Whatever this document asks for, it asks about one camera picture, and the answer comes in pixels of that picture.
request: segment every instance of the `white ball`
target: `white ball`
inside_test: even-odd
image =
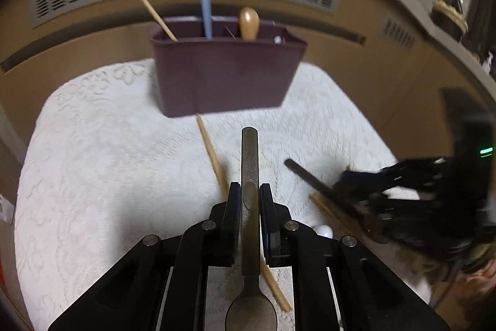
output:
[[[323,237],[332,238],[333,232],[332,228],[327,225],[319,225],[313,228],[316,234]]]

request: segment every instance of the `spoon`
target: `spoon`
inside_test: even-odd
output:
[[[226,315],[226,331],[277,331],[274,306],[261,292],[259,143],[254,128],[244,128],[241,141],[242,227],[241,274],[243,289]]]
[[[207,40],[212,40],[212,2],[211,0],[200,0],[201,14],[203,16],[203,28],[205,29],[205,37]]]
[[[260,17],[257,12],[253,8],[242,8],[239,24],[243,41],[255,41],[260,28]]]

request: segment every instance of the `spoon handle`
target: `spoon handle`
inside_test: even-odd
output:
[[[259,139],[256,129],[243,128],[241,133],[241,274],[260,275],[259,216]]]

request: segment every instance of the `maroon plastic container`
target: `maroon plastic container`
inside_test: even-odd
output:
[[[150,39],[162,112],[171,118],[280,106],[307,47],[284,26],[267,20],[260,22],[255,42],[241,39],[234,17],[213,16],[210,41],[202,18],[164,22],[178,41],[170,40],[159,25]],[[277,36],[282,44],[274,42]]]

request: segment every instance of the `wooden spoon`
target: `wooden spoon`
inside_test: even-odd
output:
[[[257,12],[253,8],[242,8],[239,24],[243,41],[255,41],[260,28],[260,17]]]

